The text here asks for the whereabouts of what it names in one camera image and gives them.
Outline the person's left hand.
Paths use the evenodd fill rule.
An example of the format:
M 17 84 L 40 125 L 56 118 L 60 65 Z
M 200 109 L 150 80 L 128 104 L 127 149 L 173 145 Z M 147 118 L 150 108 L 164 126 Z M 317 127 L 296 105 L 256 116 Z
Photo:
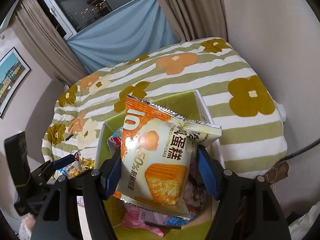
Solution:
M 25 220 L 25 226 L 27 227 L 28 230 L 33 231 L 35 223 L 36 223 L 36 217 L 34 217 L 31 213 L 29 213 Z

